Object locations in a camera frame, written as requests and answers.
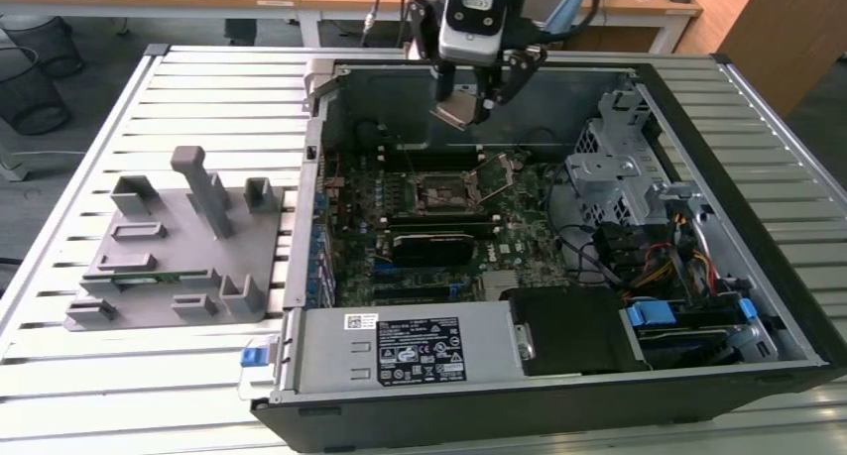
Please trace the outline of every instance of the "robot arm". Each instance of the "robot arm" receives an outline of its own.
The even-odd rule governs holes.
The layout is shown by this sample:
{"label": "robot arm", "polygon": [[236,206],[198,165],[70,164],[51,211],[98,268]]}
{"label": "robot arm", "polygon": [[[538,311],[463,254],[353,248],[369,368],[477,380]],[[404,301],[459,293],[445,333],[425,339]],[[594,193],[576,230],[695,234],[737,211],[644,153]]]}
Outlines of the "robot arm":
{"label": "robot arm", "polygon": [[[594,0],[592,12],[571,28],[583,0],[562,0],[539,29],[520,16],[523,1],[413,0],[409,5],[415,45],[437,77],[433,114],[460,129],[487,121],[492,109],[518,95],[547,59],[543,46],[588,28],[600,6]],[[455,90],[457,65],[475,68],[475,95]]]}

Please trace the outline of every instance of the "power supply label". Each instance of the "power supply label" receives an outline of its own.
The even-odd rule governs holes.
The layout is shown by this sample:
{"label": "power supply label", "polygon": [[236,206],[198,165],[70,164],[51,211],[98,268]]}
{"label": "power supply label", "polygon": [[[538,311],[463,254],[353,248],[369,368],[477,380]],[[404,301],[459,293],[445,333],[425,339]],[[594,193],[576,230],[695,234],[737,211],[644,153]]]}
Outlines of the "power supply label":
{"label": "power supply label", "polygon": [[384,386],[465,381],[460,318],[380,321],[379,380]]}

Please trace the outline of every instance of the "blue tab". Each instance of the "blue tab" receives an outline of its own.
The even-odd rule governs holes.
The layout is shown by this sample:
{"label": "blue tab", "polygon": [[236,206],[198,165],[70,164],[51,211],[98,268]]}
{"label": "blue tab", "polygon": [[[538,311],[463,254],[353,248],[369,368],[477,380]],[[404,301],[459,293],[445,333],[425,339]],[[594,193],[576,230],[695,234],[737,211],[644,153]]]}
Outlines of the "blue tab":
{"label": "blue tab", "polygon": [[632,306],[627,308],[627,316],[631,318],[631,325],[635,328],[644,325],[644,318],[642,317],[640,311],[638,311],[638,308]]}
{"label": "blue tab", "polygon": [[739,307],[742,308],[742,311],[745,312],[745,316],[747,317],[747,320],[754,321],[757,317],[759,316],[759,312],[757,311],[757,307],[754,306],[754,302],[751,301],[751,299],[742,298],[739,300]]}
{"label": "blue tab", "polygon": [[652,324],[677,323],[677,316],[674,316],[674,310],[667,301],[639,301],[634,303],[634,308],[640,313],[644,325],[647,326]]}
{"label": "blue tab", "polygon": [[268,348],[244,348],[241,350],[241,367],[260,368],[268,366],[269,353]]}

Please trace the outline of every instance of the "table leg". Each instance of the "table leg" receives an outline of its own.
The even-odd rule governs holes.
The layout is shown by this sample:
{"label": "table leg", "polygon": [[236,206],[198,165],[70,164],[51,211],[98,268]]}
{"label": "table leg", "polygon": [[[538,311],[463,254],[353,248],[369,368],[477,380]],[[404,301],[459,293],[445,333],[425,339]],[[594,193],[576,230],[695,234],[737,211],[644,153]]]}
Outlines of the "table leg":
{"label": "table leg", "polygon": [[297,11],[297,20],[301,21],[301,34],[304,35],[304,47],[321,48],[321,24],[320,11]]}
{"label": "table leg", "polygon": [[691,16],[666,16],[664,27],[659,30],[656,40],[650,47],[651,54],[674,54],[679,40],[689,27]]}
{"label": "table leg", "polygon": [[0,144],[0,175],[10,182],[19,182],[27,178],[29,173],[30,170],[25,164],[6,151],[3,144]]}

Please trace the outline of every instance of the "green circuit board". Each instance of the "green circuit board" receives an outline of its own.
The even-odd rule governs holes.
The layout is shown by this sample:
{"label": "green circuit board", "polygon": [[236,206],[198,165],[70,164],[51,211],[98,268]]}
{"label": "green circuit board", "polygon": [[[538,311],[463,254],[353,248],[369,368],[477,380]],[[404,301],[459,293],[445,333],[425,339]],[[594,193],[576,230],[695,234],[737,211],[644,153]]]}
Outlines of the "green circuit board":
{"label": "green circuit board", "polygon": [[[344,178],[329,177],[334,268],[337,278],[336,306],[369,306],[435,302],[428,297],[404,297],[401,301],[381,298],[381,290],[397,288],[451,288],[451,301],[485,300],[481,276],[485,272],[515,271],[520,286],[567,285],[566,261],[556,249],[546,212],[544,195],[547,164],[530,164],[507,177],[497,162],[511,154],[487,154],[485,165],[476,175],[468,172],[387,172],[376,156],[341,156],[330,160],[328,170]],[[471,182],[469,192],[488,198],[468,209],[459,191]],[[392,185],[392,195],[387,186]],[[416,185],[439,188],[419,193]],[[467,265],[399,269],[381,249],[388,250],[391,235],[380,219],[392,215],[445,215],[479,212],[497,216],[497,232],[492,239],[475,243]]]}

